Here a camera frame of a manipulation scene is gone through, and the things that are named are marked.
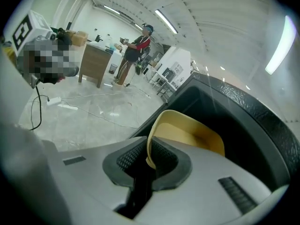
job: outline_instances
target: yellow tray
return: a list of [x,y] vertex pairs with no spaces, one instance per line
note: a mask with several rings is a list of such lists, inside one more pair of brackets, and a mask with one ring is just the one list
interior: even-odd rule
[[147,140],[148,157],[146,161],[154,169],[155,164],[151,159],[151,140],[153,136],[208,149],[225,156],[222,138],[216,132],[180,112],[165,110],[156,119]]

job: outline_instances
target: ceiling light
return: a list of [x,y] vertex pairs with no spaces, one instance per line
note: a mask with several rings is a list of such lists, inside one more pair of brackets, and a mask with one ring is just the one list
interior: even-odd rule
[[136,26],[137,26],[140,30],[143,30],[139,25],[136,24]]
[[169,26],[173,33],[177,34],[178,31],[174,28],[174,26],[169,22],[169,20],[161,13],[161,11],[156,10],[156,14]]
[[288,16],[285,16],[285,26],[283,28],[280,42],[270,62],[265,68],[268,74],[272,75],[275,72],[275,70],[279,67],[283,59],[286,57],[287,53],[290,51],[295,37],[295,25]]
[[106,5],[103,5],[103,6],[104,6],[105,8],[107,8],[107,9],[109,9],[109,10],[111,10],[111,11],[113,11],[113,12],[115,12],[115,13],[117,13],[117,14],[120,15],[120,13],[119,13],[118,11],[113,10],[112,8],[110,8],[110,7],[106,6]]

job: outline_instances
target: floor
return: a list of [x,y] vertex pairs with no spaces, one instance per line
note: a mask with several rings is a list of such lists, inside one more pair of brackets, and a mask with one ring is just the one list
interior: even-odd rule
[[[82,59],[84,48],[74,46],[76,60]],[[41,97],[42,124],[34,133],[41,139],[53,141],[59,151],[103,146],[127,139],[163,101],[143,75],[133,77],[134,66],[125,83],[133,77],[131,84],[136,87],[104,85],[110,85],[114,76],[108,73],[108,68],[99,89],[96,80],[85,76],[82,83],[78,83],[77,76],[68,77],[56,85],[40,83],[40,95],[61,97],[62,102],[60,105],[48,106],[46,97]],[[38,99],[32,102],[36,96],[34,90],[21,115],[19,124],[24,128],[32,128],[32,104],[33,125],[39,124]]]

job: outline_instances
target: power strip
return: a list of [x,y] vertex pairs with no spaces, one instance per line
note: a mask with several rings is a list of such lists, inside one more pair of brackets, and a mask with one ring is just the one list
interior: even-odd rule
[[60,97],[51,98],[50,101],[47,101],[48,106],[59,104],[59,103],[61,103]]

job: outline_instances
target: brown pants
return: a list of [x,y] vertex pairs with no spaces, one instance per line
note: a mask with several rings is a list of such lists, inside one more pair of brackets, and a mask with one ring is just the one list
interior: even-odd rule
[[118,85],[123,85],[132,63],[133,62],[127,61],[127,60],[125,60],[125,58],[123,58],[121,65],[119,67],[119,70],[118,70],[118,74],[116,76],[117,79],[115,81]]

